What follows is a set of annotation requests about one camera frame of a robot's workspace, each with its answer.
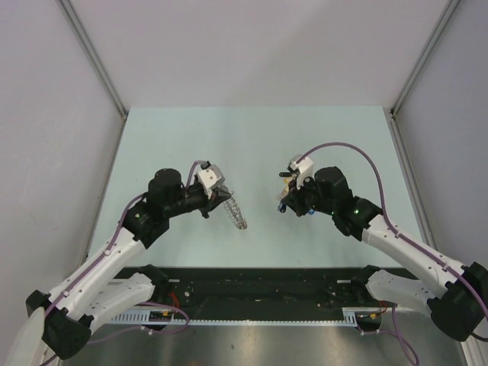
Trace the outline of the round metal keyring disc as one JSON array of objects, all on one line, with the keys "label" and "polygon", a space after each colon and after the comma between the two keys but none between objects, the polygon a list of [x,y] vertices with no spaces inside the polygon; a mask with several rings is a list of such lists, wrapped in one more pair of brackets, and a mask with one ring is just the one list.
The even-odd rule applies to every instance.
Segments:
[{"label": "round metal keyring disc", "polygon": [[233,196],[233,191],[228,190],[227,193],[230,195],[230,198],[223,203],[224,209],[230,217],[233,225],[238,230],[246,230],[248,225],[246,219],[242,215],[239,204]]}]

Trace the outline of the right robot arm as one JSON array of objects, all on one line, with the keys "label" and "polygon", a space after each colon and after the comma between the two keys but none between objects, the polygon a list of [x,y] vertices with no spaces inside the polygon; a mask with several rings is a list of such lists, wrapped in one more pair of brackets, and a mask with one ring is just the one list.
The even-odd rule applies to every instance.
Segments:
[{"label": "right robot arm", "polygon": [[391,257],[412,278],[374,266],[363,269],[352,286],[352,298],[361,306],[384,300],[427,316],[445,335],[464,342],[474,334],[487,313],[487,269],[462,262],[410,239],[386,218],[384,209],[353,195],[337,167],[313,169],[292,162],[282,176],[287,187],[280,196],[280,211],[299,217],[311,211],[331,216],[338,231]]}]

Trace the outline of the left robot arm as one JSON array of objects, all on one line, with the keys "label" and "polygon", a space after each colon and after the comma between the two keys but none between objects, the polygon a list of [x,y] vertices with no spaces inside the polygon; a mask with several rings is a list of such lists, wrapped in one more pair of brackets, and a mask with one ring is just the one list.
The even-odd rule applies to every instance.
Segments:
[{"label": "left robot arm", "polygon": [[76,355],[100,326],[119,313],[146,301],[158,305],[167,299],[167,279],[151,265],[113,291],[105,287],[169,230],[170,219],[195,210],[208,218],[228,201],[232,195],[224,181],[223,173],[210,162],[194,162],[186,182],[175,169],[158,170],[146,192],[124,208],[104,246],[50,291],[35,290],[27,297],[29,314],[44,311],[40,339],[56,357],[66,360]]}]

